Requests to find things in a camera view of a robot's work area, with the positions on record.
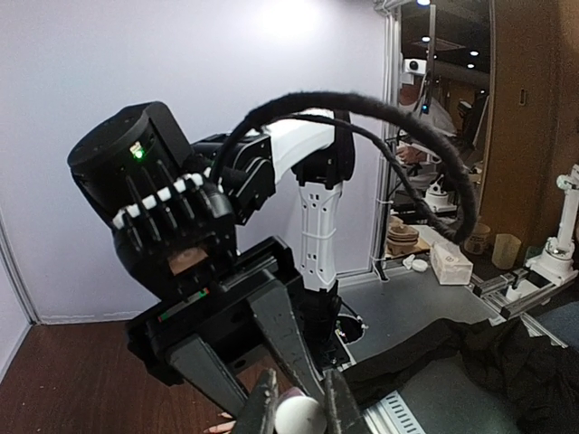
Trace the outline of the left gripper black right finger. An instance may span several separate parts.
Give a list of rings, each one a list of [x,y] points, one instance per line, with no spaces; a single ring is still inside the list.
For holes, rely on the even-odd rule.
[[[324,371],[324,393],[328,433],[365,432],[365,421],[342,372],[337,369]]]

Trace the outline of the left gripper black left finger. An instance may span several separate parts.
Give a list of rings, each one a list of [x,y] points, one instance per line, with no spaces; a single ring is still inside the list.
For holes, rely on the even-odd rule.
[[[252,389],[242,412],[236,417],[234,434],[272,434],[278,398],[277,373],[266,369]]]

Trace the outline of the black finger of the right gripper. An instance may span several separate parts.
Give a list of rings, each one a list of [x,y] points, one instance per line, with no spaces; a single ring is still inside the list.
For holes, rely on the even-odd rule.
[[[168,364],[205,397],[229,414],[240,414],[247,391],[214,349],[200,336],[191,336],[171,347]]]
[[[291,383],[317,401],[325,398],[286,287],[276,278],[247,297],[254,322],[279,368]]]

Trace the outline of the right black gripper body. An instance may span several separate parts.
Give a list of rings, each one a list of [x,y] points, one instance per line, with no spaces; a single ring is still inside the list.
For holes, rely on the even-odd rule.
[[[247,298],[274,280],[288,289],[291,300],[303,292],[292,249],[282,239],[269,237],[239,257],[221,281],[224,292],[210,288],[189,305],[160,302],[128,321],[127,348],[167,386],[185,382],[169,366],[168,350],[192,335],[209,344],[233,373],[241,373],[262,358],[265,345]]]

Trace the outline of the white nail polish cap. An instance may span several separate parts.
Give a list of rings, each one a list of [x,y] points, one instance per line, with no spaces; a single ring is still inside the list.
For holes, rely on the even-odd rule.
[[[278,434],[324,434],[326,429],[324,409],[313,398],[291,397],[276,410],[275,430]]]

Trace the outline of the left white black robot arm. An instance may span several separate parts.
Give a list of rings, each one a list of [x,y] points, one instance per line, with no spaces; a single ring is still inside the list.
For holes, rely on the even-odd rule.
[[[157,298],[128,349],[232,415],[260,351],[302,391],[348,363],[334,238],[354,143],[343,109],[292,108],[189,141],[164,103],[121,109],[67,164],[127,273]]]

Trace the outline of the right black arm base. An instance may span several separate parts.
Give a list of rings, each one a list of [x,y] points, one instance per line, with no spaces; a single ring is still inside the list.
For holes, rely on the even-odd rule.
[[[345,370],[356,362],[348,346],[365,336],[368,325],[343,301],[337,288],[320,290],[315,296],[313,362],[320,373],[330,368]]]

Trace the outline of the person's bare hand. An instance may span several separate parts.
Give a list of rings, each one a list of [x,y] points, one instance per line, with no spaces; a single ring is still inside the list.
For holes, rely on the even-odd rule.
[[[204,430],[206,434],[231,434],[236,424],[236,419],[229,413],[222,412],[219,417],[223,419],[222,422],[213,425]]]

